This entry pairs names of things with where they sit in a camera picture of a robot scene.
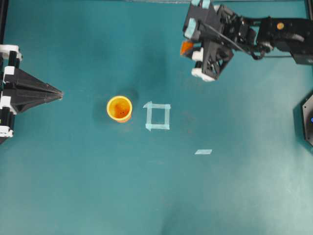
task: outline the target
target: white clip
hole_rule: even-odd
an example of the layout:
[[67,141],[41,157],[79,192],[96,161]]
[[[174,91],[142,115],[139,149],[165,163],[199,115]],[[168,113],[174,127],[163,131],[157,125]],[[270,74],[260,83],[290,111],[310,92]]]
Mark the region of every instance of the white clip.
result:
[[192,53],[192,60],[193,61],[203,61],[203,47],[200,48],[200,51],[195,50]]
[[13,137],[13,131],[8,126],[0,126],[0,137],[11,138]]
[[15,109],[13,109],[11,105],[11,97],[10,96],[2,96],[1,92],[1,97],[0,97],[0,109],[3,109],[3,107],[10,108],[10,112],[12,112],[14,115],[17,114]]
[[5,76],[6,75],[14,75],[15,67],[14,66],[5,66],[4,73],[3,73],[3,82],[5,83]]
[[22,61],[23,56],[20,53],[19,46],[16,45],[0,45],[0,53],[2,53],[2,57],[6,60],[9,59],[10,51],[16,52],[16,58]]
[[193,68],[191,70],[191,74],[194,77],[200,77],[205,82],[213,82],[213,81],[215,81],[215,79],[213,77],[210,77],[210,76],[202,73],[202,69],[201,68]]

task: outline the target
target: teal table surface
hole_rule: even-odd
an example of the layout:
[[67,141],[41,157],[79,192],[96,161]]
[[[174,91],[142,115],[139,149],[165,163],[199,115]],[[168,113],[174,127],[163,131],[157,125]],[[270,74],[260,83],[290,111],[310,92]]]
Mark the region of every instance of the teal table surface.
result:
[[[227,5],[306,17],[303,1]],[[312,68],[236,52],[217,82],[192,77],[179,55],[187,9],[10,1],[4,42],[20,45],[21,69],[65,95],[18,115],[0,146],[0,235],[313,234],[300,112]],[[117,94],[134,105],[125,124],[106,114]],[[149,101],[171,104],[170,130],[145,128]]]

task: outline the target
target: light blue tape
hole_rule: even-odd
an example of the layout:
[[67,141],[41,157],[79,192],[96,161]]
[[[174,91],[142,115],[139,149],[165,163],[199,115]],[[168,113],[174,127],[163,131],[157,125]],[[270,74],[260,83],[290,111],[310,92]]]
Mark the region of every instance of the light blue tape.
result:
[[212,149],[198,149],[195,154],[211,154],[212,153]]
[[210,0],[203,0],[202,2],[202,8],[209,9]]
[[[147,122],[146,128],[151,131],[151,129],[162,129],[169,130],[170,129],[170,104],[153,104],[151,101],[146,103],[144,108],[147,108]],[[164,109],[165,110],[165,120],[164,124],[151,124],[152,121],[152,109]]]
[[198,6],[199,2],[200,0],[191,0],[191,4],[193,4],[194,6]]
[[191,39],[192,35],[196,30],[196,20],[194,18],[189,19],[188,27],[185,31],[185,37]]

